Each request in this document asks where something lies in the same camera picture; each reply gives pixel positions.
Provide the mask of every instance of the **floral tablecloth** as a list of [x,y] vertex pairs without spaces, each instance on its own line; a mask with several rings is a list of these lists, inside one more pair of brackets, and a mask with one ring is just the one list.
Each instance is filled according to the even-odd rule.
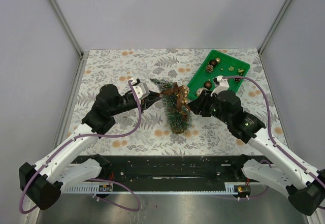
[[[284,144],[285,138],[270,89],[256,49],[218,49],[251,65],[248,77],[265,90],[272,112],[272,132]],[[115,84],[120,94],[129,90],[129,78],[140,78],[152,91],[157,87],[150,78],[167,78],[187,84],[211,49],[149,49],[149,50],[91,50],[74,108],[69,134],[91,109],[95,96],[105,84]],[[237,95],[246,111],[267,121],[265,101],[261,92],[249,81],[243,81]],[[121,127],[128,116],[127,128]],[[116,124],[108,134],[130,131],[138,119],[137,110],[114,116]],[[225,124],[214,117],[193,114],[192,126],[183,134],[172,134],[161,101],[143,114],[141,127],[132,135],[120,139],[102,138],[82,154],[102,155],[238,155],[260,154],[241,140],[234,138]]]

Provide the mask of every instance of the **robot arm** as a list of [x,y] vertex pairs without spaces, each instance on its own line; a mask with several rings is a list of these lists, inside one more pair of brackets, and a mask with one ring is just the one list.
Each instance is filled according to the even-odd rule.
[[288,197],[297,210],[311,215],[325,199],[325,189],[319,183],[325,183],[325,170],[319,171],[306,163],[275,137],[274,144],[264,123],[256,116],[245,112],[240,99],[233,91],[227,90],[229,87],[227,80],[219,76],[214,82],[217,87],[213,91],[204,90],[199,98],[188,104],[191,111],[197,115],[218,118],[227,125],[233,136],[271,160],[278,169],[270,169],[269,166],[244,155],[237,167],[247,178],[279,191]]
[[[159,93],[150,91],[147,85],[139,79],[132,80],[131,85],[140,102],[142,112],[161,99]],[[104,85],[96,96],[91,111],[65,141],[33,166],[25,163],[20,167],[21,189],[24,190],[30,179],[39,171],[26,194],[41,210],[44,210],[52,206],[64,190],[90,178],[98,177],[103,170],[107,171],[109,164],[99,155],[78,166],[71,168],[67,166],[115,124],[114,115],[132,110],[137,106],[137,101],[131,91],[121,96],[115,85]]]

